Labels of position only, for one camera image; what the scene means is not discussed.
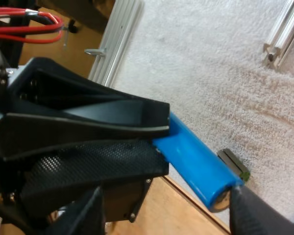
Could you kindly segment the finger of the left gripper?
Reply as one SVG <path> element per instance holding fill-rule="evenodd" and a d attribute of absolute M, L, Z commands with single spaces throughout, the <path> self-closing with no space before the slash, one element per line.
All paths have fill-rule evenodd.
<path fill-rule="evenodd" d="M 169 133 L 170 105 L 34 58 L 15 78 L 0 69 L 0 158 L 14 161 L 75 143 Z"/>
<path fill-rule="evenodd" d="M 22 188 L 30 216 L 46 216 L 101 185 L 167 175 L 165 157 L 146 140 L 89 142 L 42 155 Z"/>

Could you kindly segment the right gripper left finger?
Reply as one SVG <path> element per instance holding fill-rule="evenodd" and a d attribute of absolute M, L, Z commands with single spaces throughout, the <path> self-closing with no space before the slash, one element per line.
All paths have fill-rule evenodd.
<path fill-rule="evenodd" d="M 102 188 L 84 193 L 47 229 L 47 235 L 103 235 L 105 215 Z"/>

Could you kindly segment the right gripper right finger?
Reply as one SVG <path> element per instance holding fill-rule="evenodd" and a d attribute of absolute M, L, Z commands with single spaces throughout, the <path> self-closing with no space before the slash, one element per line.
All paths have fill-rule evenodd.
<path fill-rule="evenodd" d="M 246 186 L 231 189 L 229 209 L 233 235 L 294 235 L 294 223 Z"/>

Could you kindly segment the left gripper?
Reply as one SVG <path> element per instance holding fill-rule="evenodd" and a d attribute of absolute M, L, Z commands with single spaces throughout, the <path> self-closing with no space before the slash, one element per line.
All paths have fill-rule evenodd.
<path fill-rule="evenodd" d="M 2 111 L 9 101 L 6 84 L 0 83 L 0 120 L 5 117 Z M 30 219 L 20 202 L 17 201 L 18 187 L 16 173 L 10 170 L 0 157 L 0 217 L 3 224 L 13 224 L 18 228 L 45 228 L 48 226 L 47 217 Z"/>

